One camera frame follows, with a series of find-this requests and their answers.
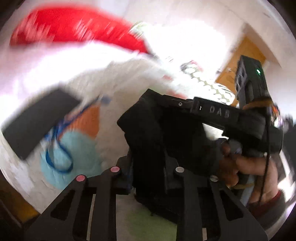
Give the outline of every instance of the blue strap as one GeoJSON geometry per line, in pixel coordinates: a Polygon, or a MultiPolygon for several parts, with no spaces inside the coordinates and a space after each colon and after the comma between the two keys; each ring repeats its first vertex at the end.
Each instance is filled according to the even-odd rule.
{"type": "Polygon", "coordinates": [[[50,148],[52,149],[53,147],[53,142],[55,141],[58,145],[58,147],[63,151],[65,152],[65,154],[68,156],[71,164],[70,164],[70,167],[68,169],[65,169],[65,170],[61,170],[61,169],[57,169],[54,165],[54,163],[52,162],[50,156],[49,156],[49,152],[48,152],[48,148],[46,149],[46,154],[45,154],[45,160],[47,162],[47,164],[52,167],[54,170],[56,170],[57,172],[59,173],[69,173],[72,171],[73,169],[73,158],[70,154],[70,152],[60,143],[59,141],[59,135],[64,131],[65,128],[67,128],[75,119],[77,119],[80,115],[83,114],[83,112],[88,108],[90,107],[93,103],[95,103],[97,100],[99,99],[99,97],[97,97],[96,99],[94,99],[91,103],[89,103],[88,105],[86,105],[77,115],[73,116],[71,118],[71,120],[69,121],[65,121],[65,120],[62,120],[60,121],[56,126],[54,126],[52,128],[52,138],[51,138],[51,145],[50,145],[50,148]]]}

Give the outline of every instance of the wooden door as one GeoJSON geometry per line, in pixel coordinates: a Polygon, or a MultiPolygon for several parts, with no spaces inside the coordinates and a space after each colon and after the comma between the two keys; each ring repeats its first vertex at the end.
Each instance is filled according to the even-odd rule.
{"type": "MultiPolygon", "coordinates": [[[[235,73],[237,70],[237,62],[239,61],[241,55],[257,59],[261,62],[262,65],[266,59],[261,51],[258,49],[258,47],[251,40],[249,40],[247,37],[242,40],[241,44],[233,54],[226,68],[216,80],[216,83],[225,85],[234,94],[236,94],[236,90],[234,87],[235,73]]],[[[235,106],[236,104],[237,100],[235,99],[232,105],[235,106]]]]}

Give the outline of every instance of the human hand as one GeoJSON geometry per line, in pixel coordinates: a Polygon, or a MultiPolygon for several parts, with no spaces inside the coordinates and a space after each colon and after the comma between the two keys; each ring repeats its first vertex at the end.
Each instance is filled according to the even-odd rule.
{"type": "MultiPolygon", "coordinates": [[[[226,142],[222,144],[221,149],[224,158],[219,161],[218,177],[224,180],[228,187],[233,187],[239,181],[238,172],[257,175],[258,177],[249,203],[258,202],[263,183],[266,158],[245,157],[240,154],[231,154],[230,146],[226,142]]],[[[279,191],[277,181],[277,168],[274,161],[270,159],[261,204],[267,203],[277,195],[279,191]]]]}

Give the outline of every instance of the red cuff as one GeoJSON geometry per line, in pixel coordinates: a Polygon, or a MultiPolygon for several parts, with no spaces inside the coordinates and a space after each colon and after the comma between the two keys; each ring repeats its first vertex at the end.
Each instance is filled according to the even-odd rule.
{"type": "Polygon", "coordinates": [[[257,203],[250,204],[250,206],[249,206],[250,213],[257,219],[258,217],[260,217],[261,215],[266,213],[272,206],[274,206],[275,203],[281,197],[281,195],[283,195],[283,193],[281,191],[279,191],[273,199],[271,199],[270,201],[268,201],[267,203],[265,203],[261,206],[258,206],[257,203]]]}

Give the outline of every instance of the pink round pin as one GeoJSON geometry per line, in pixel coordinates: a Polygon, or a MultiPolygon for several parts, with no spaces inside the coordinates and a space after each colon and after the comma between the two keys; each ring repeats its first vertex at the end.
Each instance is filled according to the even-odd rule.
{"type": "Polygon", "coordinates": [[[76,177],[76,181],[78,181],[78,182],[82,182],[84,180],[85,180],[85,176],[84,175],[79,175],[79,176],[76,177]]]}
{"type": "Polygon", "coordinates": [[[120,168],[117,166],[111,167],[111,172],[119,172],[120,168]]]}

